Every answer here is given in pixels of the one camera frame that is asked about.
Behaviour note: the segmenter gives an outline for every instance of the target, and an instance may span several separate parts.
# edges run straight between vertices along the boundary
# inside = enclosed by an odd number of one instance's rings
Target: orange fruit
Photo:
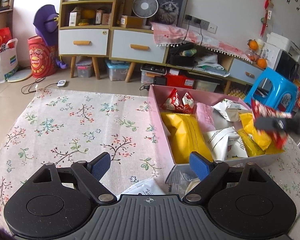
[[[258,59],[257,65],[265,69],[267,67],[267,61],[264,58]]]
[[[250,49],[252,50],[258,50],[259,49],[259,45],[258,43],[256,42],[256,40],[249,40],[248,41],[248,46]]]

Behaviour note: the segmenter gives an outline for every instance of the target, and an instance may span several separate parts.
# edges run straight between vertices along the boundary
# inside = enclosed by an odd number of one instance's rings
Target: pink box
[[[155,135],[157,138],[157,153],[162,167],[162,174],[166,180],[166,183],[173,181],[174,177],[177,174],[179,174],[179,171],[181,171],[182,173],[187,173],[189,175],[194,175],[189,164],[175,163],[168,138],[164,132],[163,125],[162,125],[162,119],[160,116],[160,106],[166,101],[166,99],[168,98],[168,96],[170,95],[173,89],[174,87],[151,85],[149,96],[148,96],[148,104],[150,106],[149,109],[150,117],[151,117],[152,124],[155,127]],[[186,89],[186,88],[177,88],[177,89],[178,89],[178,94],[181,97],[186,92],[190,92],[195,102],[204,103],[209,106],[214,106],[216,103],[226,98],[229,100],[239,102],[240,104],[250,109],[248,105],[246,105],[241,99],[237,97],[232,97],[232,96],[227,96],[227,95],[217,94],[212,92]],[[242,128],[241,122],[227,122],[223,117],[221,121],[225,122],[227,127],[234,126],[236,130]],[[243,167],[248,162],[254,162],[260,167],[266,167],[274,163],[278,157],[279,157],[278,154],[261,155],[261,156],[255,156],[249,158],[234,159],[226,162],[231,167]]]

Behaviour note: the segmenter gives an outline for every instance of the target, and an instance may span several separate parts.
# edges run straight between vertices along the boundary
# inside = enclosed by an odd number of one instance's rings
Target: pink snack package
[[[202,133],[215,131],[212,108],[203,103],[197,103],[196,117]]]

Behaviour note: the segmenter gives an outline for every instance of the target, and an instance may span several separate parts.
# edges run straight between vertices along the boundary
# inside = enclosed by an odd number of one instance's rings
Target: red bucket
[[[28,44],[32,75],[39,78],[54,74],[57,70],[55,62],[57,46],[47,46],[39,36],[29,38]]]

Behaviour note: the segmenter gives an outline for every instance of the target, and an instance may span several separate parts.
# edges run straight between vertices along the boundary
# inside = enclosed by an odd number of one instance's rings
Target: drawer knob
[[[249,73],[249,72],[246,72],[246,75],[247,75],[248,77],[250,77],[250,78],[255,78],[255,75],[254,75],[254,74],[251,74],[251,73]]]
[[[143,46],[143,45],[136,45],[136,44],[130,44],[130,48],[132,49],[139,49],[139,50],[148,50],[148,46]]]
[[[86,46],[90,45],[91,41],[74,41],[73,45]]]

